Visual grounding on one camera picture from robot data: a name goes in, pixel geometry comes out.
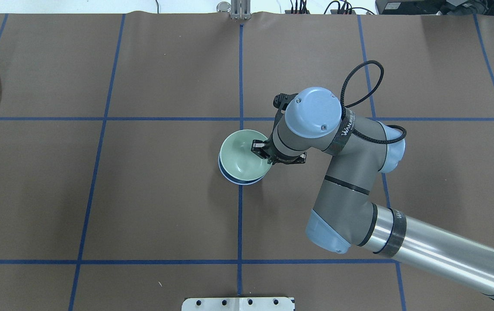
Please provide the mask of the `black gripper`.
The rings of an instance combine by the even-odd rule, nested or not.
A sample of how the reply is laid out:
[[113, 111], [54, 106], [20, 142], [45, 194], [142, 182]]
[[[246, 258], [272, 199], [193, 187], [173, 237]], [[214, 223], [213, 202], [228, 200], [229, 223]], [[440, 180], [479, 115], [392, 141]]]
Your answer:
[[276, 115], [273, 121], [272, 133], [267, 140], [253, 140], [251, 145], [251, 152], [257, 155], [257, 157], [263, 157], [267, 159], [271, 165], [282, 163], [284, 165], [300, 165], [306, 162], [306, 152], [297, 155], [290, 156], [279, 151], [276, 144], [273, 141], [273, 134], [277, 132], [278, 123], [284, 116], [284, 112], [288, 104], [296, 97], [297, 94], [278, 94], [273, 99], [273, 106], [277, 109]]

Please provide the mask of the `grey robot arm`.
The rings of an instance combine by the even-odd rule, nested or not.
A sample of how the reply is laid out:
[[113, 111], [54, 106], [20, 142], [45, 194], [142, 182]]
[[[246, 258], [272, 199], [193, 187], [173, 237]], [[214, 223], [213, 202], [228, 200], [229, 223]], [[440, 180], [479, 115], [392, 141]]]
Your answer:
[[278, 94], [272, 133], [252, 152], [274, 165], [300, 165], [314, 148], [331, 155], [306, 234], [343, 254], [356, 245], [385, 258], [472, 288], [494, 301], [494, 248], [405, 215], [369, 199], [376, 176], [393, 171], [405, 151], [405, 131], [358, 118], [344, 94], [309, 87]]

